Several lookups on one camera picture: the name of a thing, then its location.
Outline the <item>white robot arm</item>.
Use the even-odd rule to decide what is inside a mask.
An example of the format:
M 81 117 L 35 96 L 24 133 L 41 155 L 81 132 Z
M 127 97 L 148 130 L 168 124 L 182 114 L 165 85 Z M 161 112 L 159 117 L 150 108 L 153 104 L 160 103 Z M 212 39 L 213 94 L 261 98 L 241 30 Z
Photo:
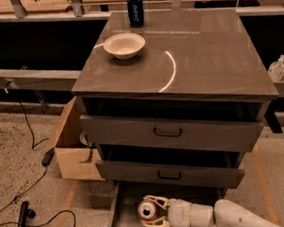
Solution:
M 145 227 L 281 227 L 225 199 L 207 206 L 146 195 L 137 213 Z

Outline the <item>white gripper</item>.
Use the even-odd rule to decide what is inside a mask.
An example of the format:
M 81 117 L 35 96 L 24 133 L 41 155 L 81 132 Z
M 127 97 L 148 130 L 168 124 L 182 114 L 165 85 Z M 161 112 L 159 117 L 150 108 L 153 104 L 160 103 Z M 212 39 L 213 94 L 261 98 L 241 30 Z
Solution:
M 172 200 L 161 196 L 146 195 L 143 200 L 155 203 L 167 210 L 167 218 L 161 216 L 156 220 L 141 220 L 145 227 L 212 227 L 214 209 L 212 206 L 195 204 L 181 199 Z

